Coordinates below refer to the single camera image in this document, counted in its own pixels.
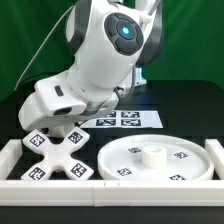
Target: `white cross piece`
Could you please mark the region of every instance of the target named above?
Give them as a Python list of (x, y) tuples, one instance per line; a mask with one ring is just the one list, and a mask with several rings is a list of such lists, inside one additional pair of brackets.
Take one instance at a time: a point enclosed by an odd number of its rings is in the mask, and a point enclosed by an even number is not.
[(33, 152), (44, 156), (43, 161), (33, 165), (22, 180), (48, 180), (55, 170), (64, 170), (70, 179), (87, 180), (93, 170), (83, 162), (73, 159), (71, 154), (79, 150), (89, 140), (89, 134), (75, 127), (61, 144), (52, 144), (48, 137), (38, 130), (32, 131), (23, 139)]

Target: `round white plate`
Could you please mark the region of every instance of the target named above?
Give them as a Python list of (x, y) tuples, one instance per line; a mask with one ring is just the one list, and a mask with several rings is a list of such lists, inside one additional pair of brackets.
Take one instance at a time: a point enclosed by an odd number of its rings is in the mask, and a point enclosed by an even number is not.
[[(158, 155), (145, 152), (150, 146)], [(105, 180), (207, 180), (213, 177), (214, 165), (205, 149), (190, 141), (135, 135), (105, 145), (98, 154), (98, 170)]]

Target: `black table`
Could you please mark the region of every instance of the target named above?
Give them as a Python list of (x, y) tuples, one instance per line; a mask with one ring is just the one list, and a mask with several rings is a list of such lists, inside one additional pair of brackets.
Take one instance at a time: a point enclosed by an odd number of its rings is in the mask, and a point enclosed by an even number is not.
[[(26, 84), (0, 103), (0, 144), (9, 139), (22, 139), (17, 115), (25, 98), (32, 92)], [(207, 81), (152, 81), (135, 89), (132, 98), (120, 103), (119, 110), (158, 110), (163, 129), (85, 129), (91, 136), (84, 149), (76, 154), (96, 171), (96, 157), (106, 143), (136, 134), (162, 134), (193, 141), (202, 147), (205, 139), (216, 138), (224, 144), (224, 92)], [(24, 148), (23, 158), (9, 179), (18, 179), (24, 169), (41, 159)], [(54, 173), (52, 179), (64, 179)], [(92, 179), (100, 179), (95, 172)], [(222, 207), (1, 207), (2, 223), (221, 223)]]

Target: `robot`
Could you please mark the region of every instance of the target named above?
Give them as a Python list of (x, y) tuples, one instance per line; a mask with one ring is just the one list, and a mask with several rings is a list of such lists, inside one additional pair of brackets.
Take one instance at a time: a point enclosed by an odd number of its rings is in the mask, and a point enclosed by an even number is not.
[(136, 0), (136, 9), (122, 3), (79, 0), (74, 5), (65, 29), (74, 64), (35, 84), (19, 112), (24, 130), (48, 128), (63, 137), (75, 122), (110, 114), (121, 99), (117, 87), (159, 55), (162, 0)]

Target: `green backdrop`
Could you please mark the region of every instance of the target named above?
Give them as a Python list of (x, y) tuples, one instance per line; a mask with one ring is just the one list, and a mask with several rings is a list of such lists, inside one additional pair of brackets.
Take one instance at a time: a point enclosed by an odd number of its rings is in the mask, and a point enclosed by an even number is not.
[[(145, 78), (210, 80), (224, 89), (224, 1), (163, 1), (163, 53), (145, 68)], [(13, 91), (46, 35), (75, 2), (0, 0), (0, 100)], [(125, 4), (134, 7), (134, 0), (126, 0)], [(64, 38), (64, 22), (65, 19), (27, 76), (60, 72), (72, 64), (73, 57)]]

